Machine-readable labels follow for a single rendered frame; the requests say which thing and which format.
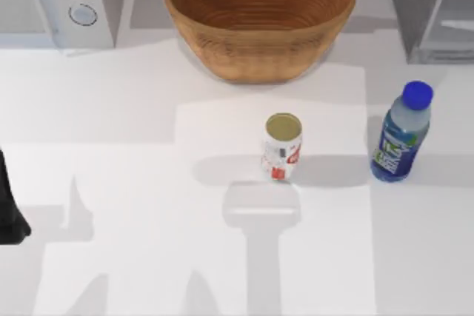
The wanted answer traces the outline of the red and white can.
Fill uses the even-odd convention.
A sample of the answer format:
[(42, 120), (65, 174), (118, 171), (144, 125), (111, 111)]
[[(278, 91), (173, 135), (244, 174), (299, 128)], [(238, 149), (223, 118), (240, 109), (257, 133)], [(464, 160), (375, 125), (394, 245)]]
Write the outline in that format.
[(301, 155), (303, 127), (292, 113), (277, 112), (264, 125), (261, 167), (271, 179), (287, 181)]

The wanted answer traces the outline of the brown wooden basket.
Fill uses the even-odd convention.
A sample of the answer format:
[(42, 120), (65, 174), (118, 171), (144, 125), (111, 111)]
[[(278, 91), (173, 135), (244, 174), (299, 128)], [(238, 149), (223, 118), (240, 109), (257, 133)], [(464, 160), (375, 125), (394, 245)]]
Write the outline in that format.
[(177, 31), (214, 75), (236, 84), (299, 77), (329, 49), (356, 0), (165, 0)]

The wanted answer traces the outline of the blue bottle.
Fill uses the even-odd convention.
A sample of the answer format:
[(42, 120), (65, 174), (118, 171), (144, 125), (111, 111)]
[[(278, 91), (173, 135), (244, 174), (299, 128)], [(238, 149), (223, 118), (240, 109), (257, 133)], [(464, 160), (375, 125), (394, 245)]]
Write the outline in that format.
[(382, 121), (370, 167), (380, 181), (404, 180), (430, 128), (433, 88), (423, 81), (405, 84)]

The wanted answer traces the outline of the pale microwave oven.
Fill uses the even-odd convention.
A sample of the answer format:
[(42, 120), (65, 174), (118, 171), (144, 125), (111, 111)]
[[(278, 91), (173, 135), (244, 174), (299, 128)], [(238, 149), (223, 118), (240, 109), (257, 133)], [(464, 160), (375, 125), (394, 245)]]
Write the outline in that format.
[[(124, 0), (0, 0), (0, 49), (94, 50), (116, 45)], [(91, 6), (89, 27), (75, 24), (68, 10)]]

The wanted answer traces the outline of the round microwave knob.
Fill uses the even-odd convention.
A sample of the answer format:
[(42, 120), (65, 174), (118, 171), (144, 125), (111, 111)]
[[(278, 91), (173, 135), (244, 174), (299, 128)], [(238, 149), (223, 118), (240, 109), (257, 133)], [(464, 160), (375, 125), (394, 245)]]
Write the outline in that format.
[(76, 4), (69, 8), (68, 15), (77, 25), (89, 27), (98, 20), (97, 12), (87, 4)]

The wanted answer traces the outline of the grey cabinet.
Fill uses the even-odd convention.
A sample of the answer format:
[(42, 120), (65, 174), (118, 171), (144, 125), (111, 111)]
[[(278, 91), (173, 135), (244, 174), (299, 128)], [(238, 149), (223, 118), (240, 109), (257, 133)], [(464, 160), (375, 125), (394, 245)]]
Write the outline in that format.
[(474, 64), (474, 0), (393, 0), (409, 64)]

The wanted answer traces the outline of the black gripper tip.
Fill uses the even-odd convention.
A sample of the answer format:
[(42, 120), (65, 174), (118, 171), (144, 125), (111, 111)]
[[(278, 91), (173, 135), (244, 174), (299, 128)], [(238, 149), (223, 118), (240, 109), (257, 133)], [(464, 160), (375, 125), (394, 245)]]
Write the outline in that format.
[(4, 153), (0, 149), (0, 245), (19, 245), (31, 232), (13, 197)]

